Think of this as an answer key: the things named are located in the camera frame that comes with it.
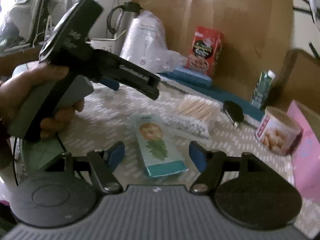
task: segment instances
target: black key fob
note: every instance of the black key fob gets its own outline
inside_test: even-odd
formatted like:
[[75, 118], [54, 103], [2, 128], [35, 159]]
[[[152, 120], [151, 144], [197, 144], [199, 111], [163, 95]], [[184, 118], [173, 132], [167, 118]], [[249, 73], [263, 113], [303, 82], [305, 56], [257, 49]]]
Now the black key fob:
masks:
[[235, 127], [244, 121], [244, 115], [241, 106], [232, 101], [224, 101], [222, 110], [231, 120]]

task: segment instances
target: thermos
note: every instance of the thermos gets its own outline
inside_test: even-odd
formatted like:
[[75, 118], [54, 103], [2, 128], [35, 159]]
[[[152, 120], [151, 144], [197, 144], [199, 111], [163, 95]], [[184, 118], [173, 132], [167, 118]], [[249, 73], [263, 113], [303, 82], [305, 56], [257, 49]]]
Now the thermos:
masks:
[[[112, 28], [111, 27], [112, 15], [117, 9], [122, 9], [122, 12], [120, 13], [117, 19], [116, 27]], [[130, 1], [130, 2], [125, 2], [123, 5], [119, 5], [113, 8], [108, 14], [107, 28], [110, 31], [110, 33], [114, 35], [113, 38], [116, 39], [114, 54], [118, 56], [120, 55], [122, 46], [125, 41], [125, 37], [127, 35], [127, 31], [130, 28], [130, 24], [132, 20], [139, 15], [141, 9], [142, 8], [140, 4]]]

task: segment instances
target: paper cup container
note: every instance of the paper cup container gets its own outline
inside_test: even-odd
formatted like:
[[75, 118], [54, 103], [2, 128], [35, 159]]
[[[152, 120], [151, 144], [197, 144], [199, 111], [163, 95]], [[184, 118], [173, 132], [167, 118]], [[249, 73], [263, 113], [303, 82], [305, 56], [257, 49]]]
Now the paper cup container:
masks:
[[286, 155], [300, 132], [300, 125], [284, 111], [268, 106], [256, 137], [271, 152]]

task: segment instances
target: red food package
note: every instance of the red food package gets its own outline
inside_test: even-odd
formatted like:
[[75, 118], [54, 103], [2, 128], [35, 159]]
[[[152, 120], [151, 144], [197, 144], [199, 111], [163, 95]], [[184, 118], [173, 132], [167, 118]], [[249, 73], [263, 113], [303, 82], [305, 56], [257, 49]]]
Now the red food package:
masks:
[[212, 76], [222, 49], [223, 33], [205, 27], [196, 27], [186, 68]]

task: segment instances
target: black circular cover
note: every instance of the black circular cover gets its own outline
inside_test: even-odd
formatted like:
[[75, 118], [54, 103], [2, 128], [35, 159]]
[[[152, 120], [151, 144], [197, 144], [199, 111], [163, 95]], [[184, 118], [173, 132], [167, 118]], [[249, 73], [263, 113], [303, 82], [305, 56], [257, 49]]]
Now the black circular cover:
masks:
[[97, 200], [97, 193], [84, 180], [67, 172], [43, 172], [16, 188], [10, 208], [22, 223], [54, 228], [83, 218]]
[[223, 183], [216, 190], [214, 200], [228, 219], [258, 230], [278, 229], [293, 223], [302, 205], [294, 187], [263, 172]]

